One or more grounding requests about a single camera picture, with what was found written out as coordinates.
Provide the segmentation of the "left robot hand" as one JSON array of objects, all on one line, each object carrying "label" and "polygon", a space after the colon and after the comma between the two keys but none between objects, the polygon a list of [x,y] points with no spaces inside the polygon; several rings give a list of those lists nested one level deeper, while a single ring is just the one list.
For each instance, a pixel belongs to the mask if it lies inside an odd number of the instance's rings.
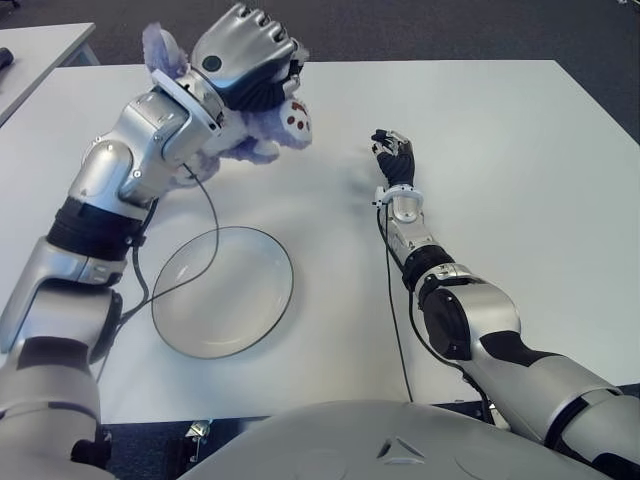
[{"label": "left robot hand", "polygon": [[190,64],[227,108],[263,112],[294,95],[308,58],[281,23],[238,3],[198,39]]}]

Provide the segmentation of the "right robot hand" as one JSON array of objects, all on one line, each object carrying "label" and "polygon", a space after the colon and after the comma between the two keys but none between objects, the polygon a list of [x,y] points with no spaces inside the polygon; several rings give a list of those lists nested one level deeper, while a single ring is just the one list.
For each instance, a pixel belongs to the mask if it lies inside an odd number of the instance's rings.
[{"label": "right robot hand", "polygon": [[411,141],[403,135],[377,129],[371,136],[372,153],[390,187],[414,186],[415,158]]}]

